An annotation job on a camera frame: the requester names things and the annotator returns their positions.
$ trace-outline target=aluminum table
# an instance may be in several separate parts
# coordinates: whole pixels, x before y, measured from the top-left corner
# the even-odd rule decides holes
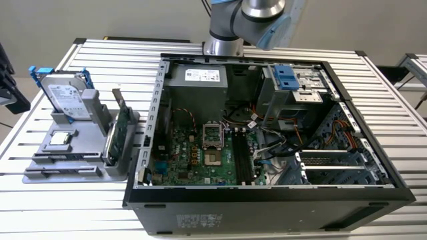
[[[142,143],[161,53],[202,54],[194,43],[86,40],[73,44],[58,69],[87,67],[101,100],[118,108],[121,88],[141,113]],[[245,48],[257,58],[329,61],[417,202],[353,232],[183,236],[183,239],[427,239],[427,124],[371,60],[355,51]],[[122,209],[125,182],[23,184],[23,171],[43,141],[53,106],[41,92],[0,146],[0,235],[5,239],[151,239],[131,210]]]

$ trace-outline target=circuit board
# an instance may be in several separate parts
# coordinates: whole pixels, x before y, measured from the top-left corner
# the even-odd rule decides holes
[[[217,149],[203,149],[203,136],[201,134],[202,129],[198,129],[199,134],[194,136],[194,141],[191,141],[190,135],[194,133],[193,131],[194,130],[191,128],[183,127],[177,127],[174,129],[171,160],[167,161],[166,171],[163,171],[162,176],[155,174],[158,183],[161,183],[163,186],[238,185],[233,133],[225,133],[223,148],[221,151],[217,151]],[[258,148],[255,132],[247,132],[246,139],[247,151],[254,151],[254,148]],[[206,158],[210,157],[211,152],[221,154],[221,162],[218,163],[221,165],[207,165],[210,164],[210,161]],[[254,169],[253,157],[250,157],[249,161],[251,162]],[[266,184],[263,169],[261,169],[261,172],[261,176],[254,180],[255,185]]]
[[[127,134],[129,134],[129,121],[130,121],[130,109],[125,103],[121,104],[121,110],[117,115],[115,125],[111,134],[111,143],[109,148],[109,154],[111,157],[110,165],[114,166],[122,157]]]

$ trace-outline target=green circuit board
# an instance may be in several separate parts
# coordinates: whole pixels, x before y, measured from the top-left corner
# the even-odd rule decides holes
[[[171,144],[173,157],[167,162],[167,171],[162,176],[162,185],[237,185],[233,134],[225,133],[223,148],[217,152],[215,149],[203,149],[202,128],[198,129],[198,132],[199,134],[194,137],[194,141],[191,141],[191,128],[178,127],[174,129]],[[246,139],[249,143],[247,151],[251,151],[250,146],[255,146],[255,143],[258,145],[255,132],[247,132]],[[207,165],[210,161],[206,162],[206,155],[210,157],[209,155],[213,152],[221,154],[221,163],[217,163],[221,165]],[[266,184],[265,172],[263,170],[261,171],[261,177],[254,180],[255,185]]]

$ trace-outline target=blue drive bay latch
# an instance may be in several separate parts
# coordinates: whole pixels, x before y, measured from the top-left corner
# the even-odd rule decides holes
[[[282,90],[298,90],[301,83],[290,65],[274,65],[273,73]]]

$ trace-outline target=white wall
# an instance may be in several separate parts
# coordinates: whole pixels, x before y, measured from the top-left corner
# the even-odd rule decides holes
[[[199,0],[2,0],[0,42],[18,76],[31,65],[57,66],[75,38],[209,37]]]
[[[293,48],[365,50],[377,64],[427,53],[427,0],[306,0]],[[2,0],[0,42],[18,75],[57,66],[75,38],[209,37],[199,0]]]
[[[378,65],[427,54],[427,0],[307,0],[291,47],[363,50]]]

